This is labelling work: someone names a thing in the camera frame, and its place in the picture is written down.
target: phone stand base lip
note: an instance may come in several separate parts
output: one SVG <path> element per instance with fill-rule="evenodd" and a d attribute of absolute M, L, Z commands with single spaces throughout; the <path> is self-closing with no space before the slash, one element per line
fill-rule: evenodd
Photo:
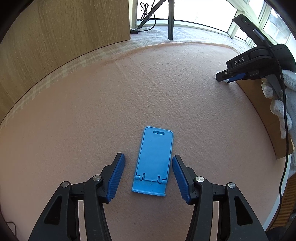
<path fill-rule="evenodd" d="M 144 129 L 132 191 L 165 196 L 173 132 L 147 126 Z"/>

